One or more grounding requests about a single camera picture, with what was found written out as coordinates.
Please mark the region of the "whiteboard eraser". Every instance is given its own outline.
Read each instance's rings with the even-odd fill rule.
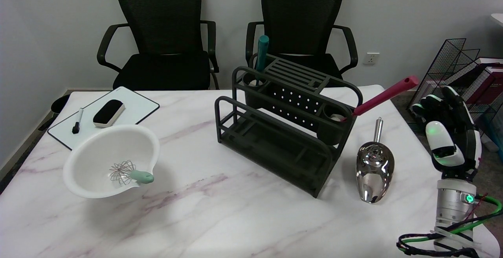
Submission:
[[[111,127],[124,109],[123,102],[110,100],[95,114],[93,123],[96,127]]]

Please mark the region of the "robotic hand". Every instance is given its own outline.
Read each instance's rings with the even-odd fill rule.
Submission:
[[[449,86],[442,88],[442,93],[444,99],[428,95],[412,107],[427,123],[426,137],[431,148],[431,161],[442,172],[442,179],[437,182],[437,233],[473,218],[477,188],[471,182],[482,154],[480,133],[465,102]],[[456,234],[455,238],[442,235],[435,238],[433,245],[437,254],[458,256],[464,253],[477,257],[472,248],[473,231],[470,229]]]
[[[427,123],[431,161],[442,172],[442,179],[471,182],[482,154],[480,133],[463,98],[450,86],[442,88],[442,93],[444,99],[428,95],[412,110]]]

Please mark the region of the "whisk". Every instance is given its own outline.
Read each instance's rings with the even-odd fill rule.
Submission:
[[[151,173],[136,170],[136,166],[130,160],[124,161],[121,164],[114,164],[110,170],[112,171],[110,180],[118,181],[125,186],[131,181],[144,184],[154,181],[154,176]]]

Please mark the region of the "black utensil holder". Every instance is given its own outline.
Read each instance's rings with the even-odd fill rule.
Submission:
[[[233,71],[232,98],[215,102],[217,140],[318,197],[356,120],[354,107],[320,95],[321,90],[350,88],[358,105],[362,94],[351,83],[269,54],[266,64],[262,73],[244,66]],[[257,79],[257,86],[250,85]],[[237,101],[238,89],[246,104]],[[223,118],[222,101],[233,107]],[[332,120],[333,114],[347,119]]]

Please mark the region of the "red spatula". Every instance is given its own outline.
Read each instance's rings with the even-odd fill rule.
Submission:
[[[419,80],[415,76],[409,76],[407,78],[402,79],[395,85],[391,86],[389,89],[386,91],[382,92],[381,94],[373,97],[372,99],[366,101],[365,103],[357,106],[353,113],[352,116],[357,116],[357,115],[362,115],[366,113],[367,111],[370,111],[376,106],[379,106],[383,102],[386,102],[387,100],[395,97],[396,95],[410,90],[417,86],[419,84]]]

